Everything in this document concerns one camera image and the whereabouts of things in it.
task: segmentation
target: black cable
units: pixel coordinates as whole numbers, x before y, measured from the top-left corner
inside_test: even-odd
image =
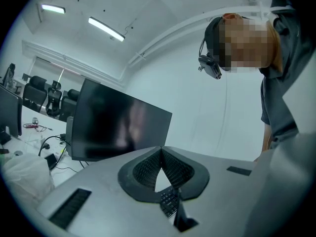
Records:
[[[50,138],[59,138],[60,140],[66,142],[66,143],[70,146],[70,144],[69,144],[67,141],[61,139],[60,137],[58,137],[58,136],[50,136],[50,137],[46,138],[46,139],[44,140],[44,142],[42,143],[42,145],[41,145],[41,147],[40,147],[40,150],[39,150],[38,156],[40,156],[40,153],[41,153],[41,151],[42,151],[42,149],[43,149],[43,146],[44,146],[45,142],[46,142],[48,139],[50,139]]]
[[[56,168],[58,168],[58,169],[67,169],[67,168],[69,168],[69,169],[71,169],[73,172],[78,173],[77,171],[73,170],[73,169],[70,168],[70,167],[66,167],[66,168],[59,168],[59,167],[56,167]]]
[[[205,39],[203,39],[203,41],[202,41],[202,43],[201,43],[201,45],[199,47],[199,51],[198,51],[198,55],[199,56],[201,56],[201,54],[202,54],[202,50],[203,50],[203,47],[204,47],[204,42],[205,42]]]
[[[61,152],[61,155],[60,155],[58,161],[55,163],[55,166],[53,166],[53,168],[56,167],[57,164],[59,163],[59,161],[61,160],[61,157],[63,156],[63,153],[64,153],[65,149],[66,149],[66,147],[64,147],[64,149],[63,149],[63,151]]]
[[[126,26],[126,27],[125,27],[125,31],[126,31],[126,33],[125,33],[125,34],[123,34],[124,36],[128,33],[127,28],[128,28],[128,27],[130,27],[130,26],[131,26],[131,25],[132,25],[132,24],[136,21],[136,19],[137,19],[137,18],[135,18],[135,19],[132,21],[132,23],[130,23],[128,26]]]
[[[44,132],[46,129],[51,130],[51,131],[53,130],[53,129],[48,128],[46,126],[42,126],[40,124],[33,124],[33,123],[26,123],[23,125],[23,127],[24,128],[34,128],[35,131],[37,131],[37,132]]]

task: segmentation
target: ceiling light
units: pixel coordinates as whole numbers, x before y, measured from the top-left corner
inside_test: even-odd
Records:
[[[41,7],[44,10],[51,10],[51,11],[55,11],[55,12],[62,13],[62,14],[66,13],[66,10],[64,7],[59,7],[59,6],[55,6],[55,5],[49,5],[49,4],[42,4]]]
[[[99,20],[93,17],[89,18],[89,23],[107,32],[108,34],[112,35],[113,37],[117,38],[119,41],[123,41],[125,39],[125,37],[122,34],[119,34],[117,31],[115,31],[111,27],[107,26],[106,24],[103,24],[102,22],[100,22]]]

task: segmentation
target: white ceiling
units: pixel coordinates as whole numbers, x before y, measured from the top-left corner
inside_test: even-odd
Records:
[[[66,8],[66,14],[41,11],[42,23],[37,31],[49,25],[53,34],[89,41],[89,46],[104,50],[125,63],[155,37],[191,17],[222,7],[249,5],[249,0],[37,0]],[[88,24],[92,16],[128,33],[123,42],[111,40],[105,32]]]

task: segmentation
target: black monitor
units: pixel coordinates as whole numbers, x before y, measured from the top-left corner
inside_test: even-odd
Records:
[[[22,76],[22,80],[23,80],[23,81],[28,81],[29,78],[32,78],[32,77],[29,76],[29,75],[27,75],[27,74],[25,74],[25,73],[24,73],[23,76]]]
[[[85,79],[72,129],[72,159],[97,161],[164,146],[172,113]]]
[[[22,135],[21,115],[22,98],[0,86],[0,140],[2,145],[10,140],[10,136],[5,132],[6,127],[9,127],[11,136]]]

